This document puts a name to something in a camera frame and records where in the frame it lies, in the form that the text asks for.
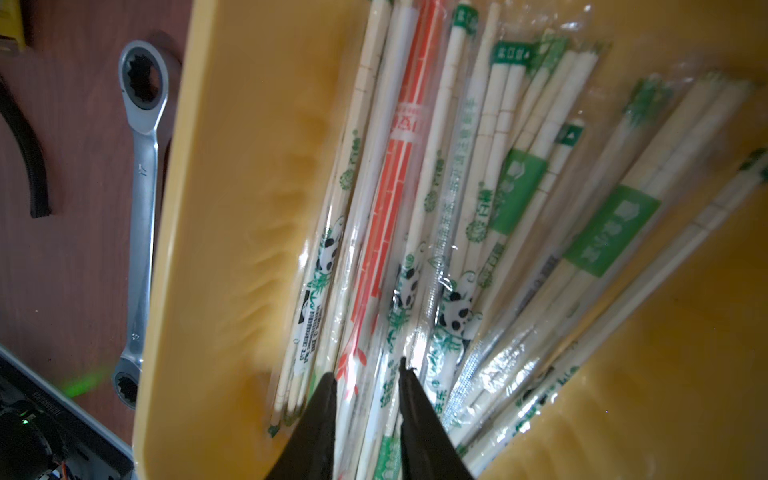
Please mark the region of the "yellow plastic storage box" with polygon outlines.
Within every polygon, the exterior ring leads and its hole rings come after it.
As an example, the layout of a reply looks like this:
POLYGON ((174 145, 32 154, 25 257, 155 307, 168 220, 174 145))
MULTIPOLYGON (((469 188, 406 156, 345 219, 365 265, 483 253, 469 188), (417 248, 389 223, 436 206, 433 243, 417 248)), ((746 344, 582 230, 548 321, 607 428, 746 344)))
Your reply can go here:
MULTIPOLYGON (((260 479, 268 380, 333 162, 363 1, 198 1, 133 446, 144 479, 260 479)), ((767 189, 602 345, 487 479, 767 475, 767 189)))

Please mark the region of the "panda print wrapped chopsticks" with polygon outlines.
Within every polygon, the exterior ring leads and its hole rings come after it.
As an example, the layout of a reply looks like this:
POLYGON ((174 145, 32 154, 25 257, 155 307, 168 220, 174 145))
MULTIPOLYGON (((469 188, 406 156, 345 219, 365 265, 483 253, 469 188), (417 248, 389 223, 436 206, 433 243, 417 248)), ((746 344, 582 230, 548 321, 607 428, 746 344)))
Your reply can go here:
POLYGON ((291 423, 301 383, 312 363, 316 332, 322 322, 330 282, 346 225, 352 187, 362 153, 378 71, 396 1, 373 1, 366 22, 354 86, 336 149, 331 179, 325 194, 316 233, 308 245, 298 302, 291 322, 290 339, 272 402, 268 433, 274 437, 291 423))

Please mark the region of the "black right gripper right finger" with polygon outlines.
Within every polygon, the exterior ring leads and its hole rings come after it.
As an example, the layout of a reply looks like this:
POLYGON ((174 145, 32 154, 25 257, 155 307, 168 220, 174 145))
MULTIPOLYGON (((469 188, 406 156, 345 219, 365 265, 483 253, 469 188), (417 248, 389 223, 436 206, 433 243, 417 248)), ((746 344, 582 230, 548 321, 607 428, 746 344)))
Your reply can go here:
POLYGON ((472 480, 405 357, 398 384, 402 478, 472 480))

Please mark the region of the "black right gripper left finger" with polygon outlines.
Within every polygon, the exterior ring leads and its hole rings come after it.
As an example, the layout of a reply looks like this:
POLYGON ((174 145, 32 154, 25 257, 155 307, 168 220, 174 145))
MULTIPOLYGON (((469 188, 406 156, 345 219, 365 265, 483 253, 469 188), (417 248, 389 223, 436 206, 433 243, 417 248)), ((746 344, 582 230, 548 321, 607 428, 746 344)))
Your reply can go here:
POLYGON ((267 480, 329 480, 333 477, 337 380, 325 373, 267 480))

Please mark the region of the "green label wrapped chopsticks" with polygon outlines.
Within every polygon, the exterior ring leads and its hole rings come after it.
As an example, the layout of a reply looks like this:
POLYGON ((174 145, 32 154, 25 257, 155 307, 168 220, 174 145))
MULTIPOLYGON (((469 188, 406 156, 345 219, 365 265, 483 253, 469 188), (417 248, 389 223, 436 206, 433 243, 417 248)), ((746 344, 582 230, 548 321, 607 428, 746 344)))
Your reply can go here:
POLYGON ((642 154, 564 252, 541 289, 471 369, 446 431, 465 452, 501 398, 546 358, 558 328, 623 254, 696 157, 750 97, 750 80, 719 72, 700 77, 642 154))

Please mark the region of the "plain wrapped chopsticks right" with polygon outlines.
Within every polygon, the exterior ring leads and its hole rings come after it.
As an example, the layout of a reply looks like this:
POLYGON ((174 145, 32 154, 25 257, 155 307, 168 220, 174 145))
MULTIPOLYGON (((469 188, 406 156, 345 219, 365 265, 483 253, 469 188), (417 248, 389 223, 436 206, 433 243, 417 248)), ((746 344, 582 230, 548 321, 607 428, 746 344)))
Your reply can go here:
POLYGON ((469 472, 480 475, 514 437, 527 431, 532 419, 555 400, 582 364, 766 180, 767 149, 762 147, 750 154, 706 208, 566 348, 557 349, 568 330, 551 329, 543 338, 529 334, 511 370, 514 379, 500 391, 498 408, 474 438, 467 437, 458 445, 469 472))

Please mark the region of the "red striped chopsticks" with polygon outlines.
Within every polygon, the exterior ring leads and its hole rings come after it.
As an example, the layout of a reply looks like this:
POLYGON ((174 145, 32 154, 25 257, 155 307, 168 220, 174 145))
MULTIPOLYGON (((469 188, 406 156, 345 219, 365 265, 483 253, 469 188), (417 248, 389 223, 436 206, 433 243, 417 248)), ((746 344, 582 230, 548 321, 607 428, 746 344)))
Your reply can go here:
POLYGON ((401 1, 388 40, 383 77, 377 88, 363 168, 353 196, 347 237, 349 262, 341 272, 334 316, 345 322, 334 374, 338 382, 332 476, 350 479, 367 376, 375 355, 373 339, 398 223, 409 163, 420 149, 434 65, 443 41, 445 1, 401 1))

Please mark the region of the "green panda wrapped chopsticks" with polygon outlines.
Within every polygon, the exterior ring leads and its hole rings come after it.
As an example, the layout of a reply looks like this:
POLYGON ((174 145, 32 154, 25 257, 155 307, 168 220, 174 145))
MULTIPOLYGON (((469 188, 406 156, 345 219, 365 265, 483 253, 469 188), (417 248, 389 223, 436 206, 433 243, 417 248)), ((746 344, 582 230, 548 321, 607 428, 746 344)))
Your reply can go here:
POLYGON ((529 148, 566 84, 572 78, 583 84, 603 49, 600 42, 582 51, 567 46, 566 38, 553 41, 526 88, 521 78, 512 79, 505 88, 489 147, 472 161, 478 173, 465 194, 455 258, 450 263, 456 284, 444 289, 424 379, 425 392, 438 415, 444 413, 459 361, 479 328, 472 307, 478 283, 486 276, 483 268, 489 256, 487 250, 495 244, 487 234, 494 207, 499 203, 503 161, 509 153, 529 148))

